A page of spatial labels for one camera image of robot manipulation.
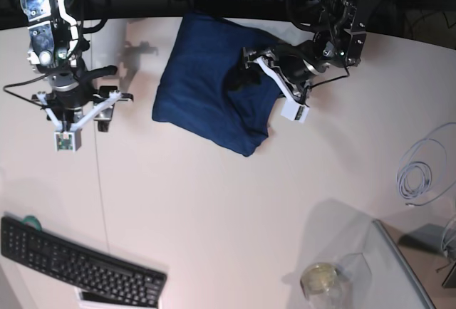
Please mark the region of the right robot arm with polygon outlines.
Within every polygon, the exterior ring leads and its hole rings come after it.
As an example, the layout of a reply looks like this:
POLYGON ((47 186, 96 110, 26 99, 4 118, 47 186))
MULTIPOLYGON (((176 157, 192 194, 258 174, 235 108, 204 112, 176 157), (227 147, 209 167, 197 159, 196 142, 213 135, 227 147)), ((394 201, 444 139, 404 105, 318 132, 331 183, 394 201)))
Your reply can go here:
POLYGON ((75 135, 87 122, 107 132, 115 105, 123 99, 116 86, 97 87, 99 78, 115 75, 116 66, 89 69, 83 54, 88 34, 106 19, 87 27, 86 0, 16 0, 27 20, 27 61, 37 77, 5 85, 3 91, 46 112, 59 136, 75 135))

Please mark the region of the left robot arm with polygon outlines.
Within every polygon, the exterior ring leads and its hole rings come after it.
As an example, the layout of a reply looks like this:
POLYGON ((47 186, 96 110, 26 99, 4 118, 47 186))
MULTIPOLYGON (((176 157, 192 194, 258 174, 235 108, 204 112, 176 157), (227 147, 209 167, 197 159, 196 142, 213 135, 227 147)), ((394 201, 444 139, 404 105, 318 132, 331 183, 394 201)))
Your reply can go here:
POLYGON ((230 91, 260 84, 264 74, 256 60, 284 81, 286 91, 306 98, 317 87, 313 79, 335 66, 348 70, 361 61, 370 0, 284 0, 288 20, 313 38, 299 45, 280 42, 270 47, 244 47, 237 66, 225 78, 230 91))

